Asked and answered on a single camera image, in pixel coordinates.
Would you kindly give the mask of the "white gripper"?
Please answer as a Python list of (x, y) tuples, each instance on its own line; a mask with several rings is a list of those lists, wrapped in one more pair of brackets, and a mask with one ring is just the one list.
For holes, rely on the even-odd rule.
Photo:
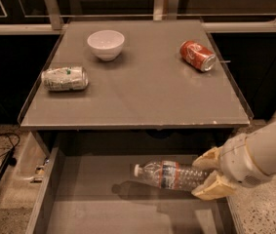
[(222, 147), (213, 147), (195, 159), (193, 167), (213, 171), (204, 181), (191, 191), (192, 195), (205, 201), (220, 199), (235, 193), (236, 182), (244, 187), (256, 187), (271, 180), (258, 167), (247, 144), (247, 135), (230, 138)]

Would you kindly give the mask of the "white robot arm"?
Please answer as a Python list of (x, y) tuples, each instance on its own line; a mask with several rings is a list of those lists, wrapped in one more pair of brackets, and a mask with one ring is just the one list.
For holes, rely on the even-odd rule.
[(193, 166), (211, 173), (192, 195), (214, 200), (235, 193), (239, 186), (253, 188), (276, 175), (276, 112), (264, 127), (240, 134), (199, 156)]

